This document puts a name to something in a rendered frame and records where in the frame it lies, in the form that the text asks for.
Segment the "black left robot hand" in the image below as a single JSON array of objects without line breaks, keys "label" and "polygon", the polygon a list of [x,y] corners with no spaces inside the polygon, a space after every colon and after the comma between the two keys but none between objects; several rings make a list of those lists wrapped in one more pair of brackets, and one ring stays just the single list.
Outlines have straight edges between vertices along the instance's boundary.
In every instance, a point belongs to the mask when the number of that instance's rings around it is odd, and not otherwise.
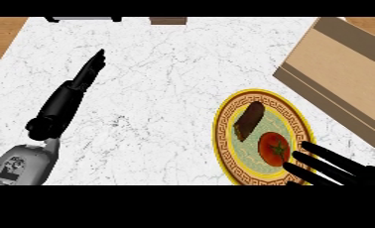
[{"label": "black left robot hand", "polygon": [[105,67],[103,51],[99,51],[82,66],[75,78],[66,80],[54,90],[38,115],[26,123],[28,136],[35,141],[57,139],[75,117],[84,94]]}]

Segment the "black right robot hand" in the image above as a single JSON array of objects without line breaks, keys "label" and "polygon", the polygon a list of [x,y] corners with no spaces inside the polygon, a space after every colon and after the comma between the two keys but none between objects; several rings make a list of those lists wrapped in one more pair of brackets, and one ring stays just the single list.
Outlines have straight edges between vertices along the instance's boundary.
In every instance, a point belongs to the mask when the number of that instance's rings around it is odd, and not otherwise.
[{"label": "black right robot hand", "polygon": [[299,151],[292,152],[292,157],[308,167],[323,173],[329,179],[323,178],[311,171],[307,171],[292,163],[283,163],[283,169],[311,185],[322,186],[363,186],[375,185],[375,167],[363,166],[336,153],[317,146],[311,142],[302,141],[301,147],[314,155],[323,158],[323,161],[313,158]]}]

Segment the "red tomato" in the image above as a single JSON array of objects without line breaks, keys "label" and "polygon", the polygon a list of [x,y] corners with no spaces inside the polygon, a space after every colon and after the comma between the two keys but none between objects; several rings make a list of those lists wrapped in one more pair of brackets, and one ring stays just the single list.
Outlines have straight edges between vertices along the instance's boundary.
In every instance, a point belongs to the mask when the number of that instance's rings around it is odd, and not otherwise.
[{"label": "red tomato", "polygon": [[280,167],[289,158],[289,145],[285,137],[276,132],[263,133],[258,140],[258,153],[271,167]]}]

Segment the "yellow rimmed patterned plate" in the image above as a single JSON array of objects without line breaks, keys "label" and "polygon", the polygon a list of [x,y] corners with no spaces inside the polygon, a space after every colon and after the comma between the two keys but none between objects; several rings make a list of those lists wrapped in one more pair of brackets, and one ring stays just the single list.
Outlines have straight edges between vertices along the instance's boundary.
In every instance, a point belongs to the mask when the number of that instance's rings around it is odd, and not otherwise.
[{"label": "yellow rimmed patterned plate", "polygon": [[[234,124],[255,101],[264,106],[264,116],[248,138],[240,141]],[[296,108],[280,95],[255,88],[230,95],[212,122],[212,146],[220,167],[233,184],[285,185],[294,181],[308,185],[282,168],[282,163],[289,162],[316,172],[291,155],[299,151],[314,158],[314,154],[301,147],[302,141],[316,143],[311,129]]]}]

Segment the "cardboard box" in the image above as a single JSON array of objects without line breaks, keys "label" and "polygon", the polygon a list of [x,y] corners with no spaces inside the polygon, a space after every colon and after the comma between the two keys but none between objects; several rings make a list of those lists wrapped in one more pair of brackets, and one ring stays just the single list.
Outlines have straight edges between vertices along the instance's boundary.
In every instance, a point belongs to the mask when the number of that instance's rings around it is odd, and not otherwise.
[{"label": "cardboard box", "polygon": [[319,17],[274,78],[375,148],[375,35]]}]

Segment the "brown chocolate bar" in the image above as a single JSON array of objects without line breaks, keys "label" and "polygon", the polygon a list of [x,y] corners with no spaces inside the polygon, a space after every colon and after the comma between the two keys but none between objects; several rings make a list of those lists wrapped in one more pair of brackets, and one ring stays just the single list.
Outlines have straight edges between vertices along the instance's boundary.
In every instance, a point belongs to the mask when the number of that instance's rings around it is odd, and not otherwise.
[{"label": "brown chocolate bar", "polygon": [[240,142],[246,140],[251,133],[254,132],[254,129],[258,126],[258,123],[264,117],[264,111],[265,107],[263,103],[260,101],[254,101],[249,104],[239,120],[236,121],[233,127]]}]

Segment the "dark framed pale appliance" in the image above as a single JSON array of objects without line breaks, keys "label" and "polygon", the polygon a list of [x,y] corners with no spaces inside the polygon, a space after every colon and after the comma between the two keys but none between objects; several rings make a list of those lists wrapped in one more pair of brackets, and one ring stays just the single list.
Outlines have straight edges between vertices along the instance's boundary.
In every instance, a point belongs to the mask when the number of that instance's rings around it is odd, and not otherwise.
[{"label": "dark framed pale appliance", "polygon": [[47,22],[59,23],[60,21],[72,20],[110,20],[115,23],[121,22],[121,17],[44,17]]}]

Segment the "small brown wooden block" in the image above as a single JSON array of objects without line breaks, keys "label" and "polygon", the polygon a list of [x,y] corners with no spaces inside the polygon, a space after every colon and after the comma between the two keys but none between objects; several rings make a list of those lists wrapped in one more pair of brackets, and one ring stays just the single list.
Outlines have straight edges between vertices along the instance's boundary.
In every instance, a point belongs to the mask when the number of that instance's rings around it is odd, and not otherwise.
[{"label": "small brown wooden block", "polygon": [[187,17],[149,17],[150,25],[186,25]]}]

